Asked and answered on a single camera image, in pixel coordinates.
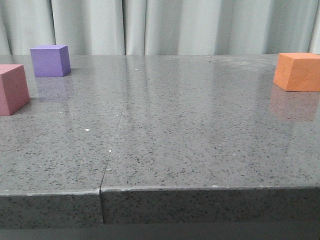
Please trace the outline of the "orange foam cube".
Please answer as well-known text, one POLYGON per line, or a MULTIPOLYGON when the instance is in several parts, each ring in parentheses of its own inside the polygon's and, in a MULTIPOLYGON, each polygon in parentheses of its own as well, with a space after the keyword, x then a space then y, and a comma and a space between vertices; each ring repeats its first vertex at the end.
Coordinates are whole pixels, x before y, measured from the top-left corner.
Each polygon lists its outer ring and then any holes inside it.
POLYGON ((279 53, 273 83, 287 92, 319 92, 320 56, 309 52, 279 53))

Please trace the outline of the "grey-white curtain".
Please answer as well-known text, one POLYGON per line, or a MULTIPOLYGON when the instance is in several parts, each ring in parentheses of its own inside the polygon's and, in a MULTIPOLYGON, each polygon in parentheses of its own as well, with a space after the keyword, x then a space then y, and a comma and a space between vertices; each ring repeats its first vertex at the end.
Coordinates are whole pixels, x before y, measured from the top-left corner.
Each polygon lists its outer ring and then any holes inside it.
POLYGON ((317 0, 3 0, 0 52, 38 45, 84 55, 320 51, 317 0))

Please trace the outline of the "purple foam cube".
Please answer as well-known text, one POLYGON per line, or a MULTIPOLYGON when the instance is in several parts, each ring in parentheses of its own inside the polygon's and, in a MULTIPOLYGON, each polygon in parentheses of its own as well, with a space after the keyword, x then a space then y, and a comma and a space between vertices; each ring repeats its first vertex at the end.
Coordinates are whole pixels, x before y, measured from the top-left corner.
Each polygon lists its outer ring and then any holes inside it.
POLYGON ((71 71, 67 45, 39 45, 30 55, 35 77, 64 77, 71 71))

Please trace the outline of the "pink foam cube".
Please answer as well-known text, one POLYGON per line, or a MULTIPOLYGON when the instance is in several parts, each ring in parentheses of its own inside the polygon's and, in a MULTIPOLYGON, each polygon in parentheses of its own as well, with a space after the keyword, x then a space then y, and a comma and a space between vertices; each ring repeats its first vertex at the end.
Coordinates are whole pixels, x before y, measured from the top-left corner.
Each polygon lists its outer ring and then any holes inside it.
POLYGON ((0 115, 10 116, 30 101, 22 64, 0 65, 0 115))

